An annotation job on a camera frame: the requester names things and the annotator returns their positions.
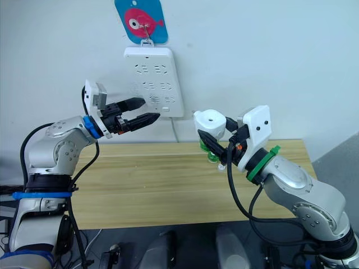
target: gray floor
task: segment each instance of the gray floor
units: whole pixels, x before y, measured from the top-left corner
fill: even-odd
[[[346,197],[346,211],[351,219],[354,231],[359,231],[359,136],[353,136],[342,143],[318,161],[313,163],[317,177],[338,188]],[[157,226],[151,228],[108,229],[104,230],[93,245],[89,258],[95,263],[90,268],[98,268],[102,252],[115,243],[123,245],[123,263],[114,268],[135,269],[147,246],[160,233],[174,230],[178,235],[178,253],[176,269],[182,268],[217,268],[214,234],[219,224],[194,224],[177,226]],[[238,238],[244,244],[252,268],[264,268],[264,256],[261,251],[261,241],[250,229],[247,221],[227,222]],[[300,231],[289,225],[262,225],[261,231],[276,240],[290,240],[301,237]],[[86,231],[92,238],[96,231]],[[297,248],[281,248],[282,262],[291,263]]]

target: wooden table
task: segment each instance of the wooden table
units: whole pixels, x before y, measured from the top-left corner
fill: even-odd
[[[312,176],[314,170],[301,140],[270,141],[268,149],[296,162]],[[86,148],[78,168],[93,156]],[[246,207],[257,186],[233,167],[237,193]],[[199,143],[100,145],[97,161],[78,180],[73,207],[80,229],[246,220],[234,204],[226,172],[207,161]],[[254,214],[292,217],[263,192]]]

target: robotic arm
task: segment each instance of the robotic arm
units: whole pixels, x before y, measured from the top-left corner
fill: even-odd
[[[9,252],[0,259],[0,268],[52,268],[59,255],[71,249],[73,222],[65,215],[76,179],[75,171],[81,150],[112,133],[123,134],[154,123],[159,113],[146,113],[135,119],[122,113],[145,104],[131,98],[106,104],[107,93],[101,84],[86,81],[83,89],[86,116],[60,120],[52,124],[45,136],[29,150],[29,180],[19,199],[13,224]]]
[[[314,250],[322,268],[359,268],[359,241],[344,212],[344,196],[278,155],[279,146],[269,152],[263,148],[271,135],[268,106],[257,106],[237,121],[215,110],[196,112],[194,120],[203,144],[222,165],[228,163],[227,151],[232,151],[231,162],[239,171],[247,170],[249,181],[261,184],[272,201],[299,219],[317,242]],[[217,143],[225,129],[233,134],[226,149]]]

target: electrical outlet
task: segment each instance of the electrical outlet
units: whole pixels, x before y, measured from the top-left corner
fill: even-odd
[[[136,92],[151,112],[162,117],[182,117],[183,101],[172,51],[158,47],[128,47],[127,69],[136,82]]]

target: white cable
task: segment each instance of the white cable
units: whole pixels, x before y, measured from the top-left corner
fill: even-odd
[[[90,250],[91,245],[95,242],[95,240],[97,239],[97,237],[99,237],[100,233],[102,232],[102,229],[100,229],[98,231],[98,233],[95,235],[95,237],[92,238],[92,240],[89,242],[88,246],[85,249],[85,256],[87,256],[88,254],[88,250]],[[75,265],[72,269],[78,268],[79,266],[81,266],[81,263],[78,263],[77,265]]]
[[[177,132],[176,132],[176,129],[175,129],[175,127],[174,127],[173,118],[170,117],[170,119],[171,119],[171,125],[172,125],[172,131],[173,131],[174,137],[176,138],[177,143],[179,143],[178,136],[177,136]]]

